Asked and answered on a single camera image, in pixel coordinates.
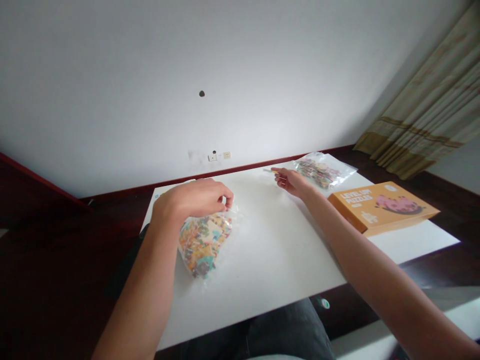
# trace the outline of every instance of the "person's leg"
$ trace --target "person's leg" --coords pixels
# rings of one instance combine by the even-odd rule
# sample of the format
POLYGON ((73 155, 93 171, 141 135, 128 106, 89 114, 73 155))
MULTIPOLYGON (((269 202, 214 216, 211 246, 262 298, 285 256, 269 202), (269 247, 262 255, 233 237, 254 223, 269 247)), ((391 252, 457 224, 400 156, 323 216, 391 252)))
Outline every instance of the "person's leg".
POLYGON ((330 340, 310 299, 257 316, 247 335, 250 357, 282 354, 301 359, 334 359, 330 340))
POLYGON ((250 320, 245 320, 184 342, 180 359, 241 359, 249 324, 250 320))

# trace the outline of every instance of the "plastic bag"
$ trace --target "plastic bag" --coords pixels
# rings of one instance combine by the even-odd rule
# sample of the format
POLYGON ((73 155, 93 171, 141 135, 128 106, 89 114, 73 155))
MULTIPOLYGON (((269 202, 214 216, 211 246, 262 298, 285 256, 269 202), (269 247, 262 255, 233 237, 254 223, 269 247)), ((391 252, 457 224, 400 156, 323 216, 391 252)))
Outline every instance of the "plastic bag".
POLYGON ((178 250, 188 271, 194 278, 207 279, 217 266, 217 259, 225 241, 238 220, 234 204, 225 212, 205 217, 189 217, 180 230, 178 250))
POLYGON ((311 152, 293 162, 295 170, 322 189, 331 190, 357 170, 329 154, 311 152))

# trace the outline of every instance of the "cartoon illustration on box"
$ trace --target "cartoon illustration on box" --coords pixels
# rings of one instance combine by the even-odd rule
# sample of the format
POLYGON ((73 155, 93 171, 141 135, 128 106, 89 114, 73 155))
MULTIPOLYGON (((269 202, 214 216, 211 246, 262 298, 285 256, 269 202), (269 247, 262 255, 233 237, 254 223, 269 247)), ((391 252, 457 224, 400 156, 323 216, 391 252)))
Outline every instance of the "cartoon illustration on box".
POLYGON ((383 210, 390 211, 395 214, 403 215, 416 215, 420 214, 423 210, 421 206, 414 201, 407 199, 405 196, 399 196, 398 199, 392 199, 384 195, 380 195, 376 198, 376 208, 382 208, 383 210))

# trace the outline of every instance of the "curtain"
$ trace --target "curtain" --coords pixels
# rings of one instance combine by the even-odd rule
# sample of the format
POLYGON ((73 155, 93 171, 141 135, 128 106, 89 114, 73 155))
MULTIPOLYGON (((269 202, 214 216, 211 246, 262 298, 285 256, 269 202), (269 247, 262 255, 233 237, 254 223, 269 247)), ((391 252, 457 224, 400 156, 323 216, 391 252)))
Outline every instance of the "curtain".
POLYGON ((475 1, 354 150, 407 180, 480 133, 480 1, 475 1))

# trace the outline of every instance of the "hand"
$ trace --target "hand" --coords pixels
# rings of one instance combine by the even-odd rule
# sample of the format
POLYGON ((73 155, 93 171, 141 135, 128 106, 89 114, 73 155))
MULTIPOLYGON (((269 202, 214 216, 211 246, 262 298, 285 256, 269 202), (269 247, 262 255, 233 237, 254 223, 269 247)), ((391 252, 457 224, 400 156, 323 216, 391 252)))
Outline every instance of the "hand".
POLYGON ((301 199, 309 189, 314 188, 306 178, 294 170, 278 167, 272 167, 271 170, 278 172, 275 174, 277 185, 297 198, 301 199))
POLYGON ((183 223, 188 217, 201 218, 232 207, 234 194, 223 183, 212 178, 176 186, 162 194, 153 204, 152 219, 174 217, 183 223))

